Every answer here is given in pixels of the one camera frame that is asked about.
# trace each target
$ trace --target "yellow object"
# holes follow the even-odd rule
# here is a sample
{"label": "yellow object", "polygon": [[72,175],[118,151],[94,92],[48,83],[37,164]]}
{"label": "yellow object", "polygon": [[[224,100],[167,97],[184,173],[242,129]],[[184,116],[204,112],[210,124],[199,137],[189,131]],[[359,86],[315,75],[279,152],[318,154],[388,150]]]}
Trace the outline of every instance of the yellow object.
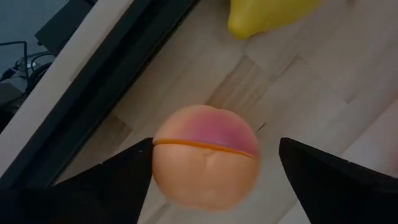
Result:
{"label": "yellow object", "polygon": [[239,39],[291,24],[322,0],[231,0],[228,28]]}

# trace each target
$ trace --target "orange ball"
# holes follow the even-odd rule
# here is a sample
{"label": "orange ball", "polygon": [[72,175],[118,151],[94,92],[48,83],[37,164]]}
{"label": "orange ball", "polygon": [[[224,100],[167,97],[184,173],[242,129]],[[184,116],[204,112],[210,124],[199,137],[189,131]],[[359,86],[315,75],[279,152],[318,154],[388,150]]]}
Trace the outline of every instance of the orange ball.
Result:
{"label": "orange ball", "polygon": [[233,208],[254,187],[259,151],[238,115],[197,105],[173,114],[154,138],[153,174],[175,203],[220,211]]}

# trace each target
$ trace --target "orange seam line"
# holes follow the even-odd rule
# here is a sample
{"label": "orange seam line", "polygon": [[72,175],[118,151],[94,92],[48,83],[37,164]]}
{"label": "orange seam line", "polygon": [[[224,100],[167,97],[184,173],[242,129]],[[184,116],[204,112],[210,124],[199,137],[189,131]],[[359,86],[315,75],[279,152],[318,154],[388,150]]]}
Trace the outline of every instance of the orange seam line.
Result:
{"label": "orange seam line", "polygon": [[162,144],[178,144],[178,145],[183,145],[183,146],[194,146],[194,147],[204,147],[207,149],[215,150],[215,151],[221,151],[221,152],[230,152],[234,154],[239,154],[242,156],[248,156],[252,159],[255,159],[256,157],[254,155],[248,154],[246,152],[241,152],[237,151],[234,149],[230,149],[225,146],[218,146],[215,144],[209,144],[209,143],[203,143],[203,142],[195,142],[195,141],[189,141],[189,140],[180,140],[180,139],[158,139],[154,140],[154,145],[162,145]]}

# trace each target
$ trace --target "pink patch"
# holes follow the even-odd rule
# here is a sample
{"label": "pink patch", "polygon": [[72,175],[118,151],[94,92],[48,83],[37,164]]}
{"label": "pink patch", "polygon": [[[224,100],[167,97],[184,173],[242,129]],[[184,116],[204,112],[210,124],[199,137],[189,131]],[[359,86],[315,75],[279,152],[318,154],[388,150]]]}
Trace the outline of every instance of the pink patch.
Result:
{"label": "pink patch", "polygon": [[237,115],[224,110],[206,110],[191,119],[189,128],[178,133],[178,138],[224,146],[258,155],[256,137],[250,127]]}

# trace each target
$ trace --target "ball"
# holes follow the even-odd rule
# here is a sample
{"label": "ball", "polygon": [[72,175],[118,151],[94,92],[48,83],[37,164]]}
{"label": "ball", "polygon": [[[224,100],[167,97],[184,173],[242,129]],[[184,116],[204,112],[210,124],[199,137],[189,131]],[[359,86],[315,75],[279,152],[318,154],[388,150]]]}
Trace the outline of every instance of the ball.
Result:
{"label": "ball", "polygon": [[173,114],[154,137],[153,174],[163,194],[188,208],[233,208],[259,172],[257,140],[238,115],[211,106]]}

